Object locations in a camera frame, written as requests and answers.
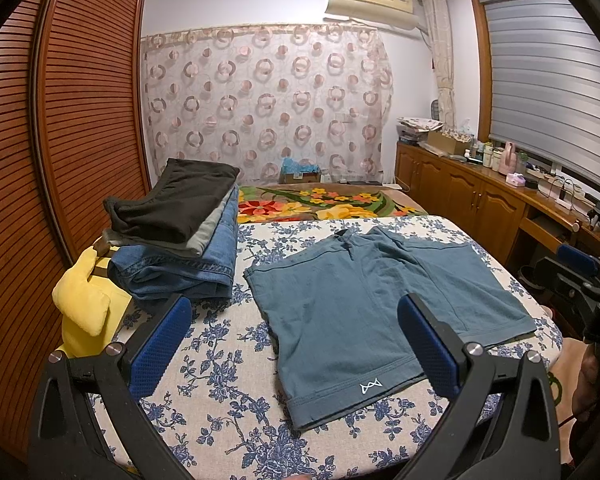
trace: wooden window frame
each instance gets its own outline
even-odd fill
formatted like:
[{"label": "wooden window frame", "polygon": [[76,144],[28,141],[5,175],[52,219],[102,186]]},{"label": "wooden window frame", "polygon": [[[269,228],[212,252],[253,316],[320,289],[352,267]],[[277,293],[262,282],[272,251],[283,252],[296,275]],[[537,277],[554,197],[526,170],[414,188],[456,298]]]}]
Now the wooden window frame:
[{"label": "wooden window frame", "polygon": [[480,0],[471,0],[474,6],[475,28],[478,33],[478,59],[480,60],[480,119],[478,140],[488,142],[491,133],[491,107],[493,81],[491,80],[491,41],[487,25],[487,13]]}]

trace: gray striped blind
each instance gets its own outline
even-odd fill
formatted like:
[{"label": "gray striped blind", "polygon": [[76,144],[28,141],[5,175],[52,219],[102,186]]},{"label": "gray striped blind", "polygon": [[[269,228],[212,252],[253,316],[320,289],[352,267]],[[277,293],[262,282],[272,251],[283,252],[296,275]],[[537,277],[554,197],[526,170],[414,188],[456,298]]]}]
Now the gray striped blind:
[{"label": "gray striped blind", "polygon": [[568,0],[480,0],[491,40],[490,137],[600,184],[600,43]]}]

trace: metal screw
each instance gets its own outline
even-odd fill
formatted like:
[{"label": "metal screw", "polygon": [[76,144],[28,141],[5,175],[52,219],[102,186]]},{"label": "metal screw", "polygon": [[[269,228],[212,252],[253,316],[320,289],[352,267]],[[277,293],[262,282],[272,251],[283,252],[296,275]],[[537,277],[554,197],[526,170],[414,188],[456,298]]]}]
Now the metal screw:
[{"label": "metal screw", "polygon": [[49,357],[47,359],[50,363],[57,363],[58,361],[61,361],[63,357],[64,352],[62,352],[61,350],[54,350],[53,352],[51,352],[51,354],[49,354]]},{"label": "metal screw", "polygon": [[535,350],[530,350],[529,352],[527,352],[526,358],[529,359],[532,363],[539,363],[542,360],[540,354]]},{"label": "metal screw", "polygon": [[482,355],[484,353],[484,348],[479,343],[467,343],[465,348],[471,355]]},{"label": "metal screw", "polygon": [[122,352],[122,343],[109,343],[107,346],[105,346],[104,351],[107,353],[107,355],[118,355],[120,352]]}]

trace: white wall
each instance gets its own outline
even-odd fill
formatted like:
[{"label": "white wall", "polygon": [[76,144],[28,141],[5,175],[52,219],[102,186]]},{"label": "white wall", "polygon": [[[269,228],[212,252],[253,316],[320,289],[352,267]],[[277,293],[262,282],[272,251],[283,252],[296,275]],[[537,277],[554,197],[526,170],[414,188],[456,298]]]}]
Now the white wall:
[{"label": "white wall", "polygon": [[[241,23],[321,23],[326,6],[327,0],[145,0],[142,34]],[[394,73],[393,103],[382,131],[382,166],[391,179],[396,117],[429,117],[437,91],[431,54],[419,31],[381,34]]]},{"label": "white wall", "polygon": [[446,0],[454,45],[456,125],[469,119],[477,133],[480,118],[480,59],[471,0]]}]

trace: yellow plush toy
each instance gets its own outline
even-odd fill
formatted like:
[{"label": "yellow plush toy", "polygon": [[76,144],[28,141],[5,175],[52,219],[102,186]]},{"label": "yellow plush toy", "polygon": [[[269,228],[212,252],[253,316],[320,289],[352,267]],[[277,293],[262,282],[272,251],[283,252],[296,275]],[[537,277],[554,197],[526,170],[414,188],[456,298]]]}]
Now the yellow plush toy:
[{"label": "yellow plush toy", "polygon": [[62,312],[60,349],[69,357],[99,354],[125,315],[131,297],[109,279],[91,275],[96,266],[106,269],[108,260],[87,248],[54,287],[52,298]]}]

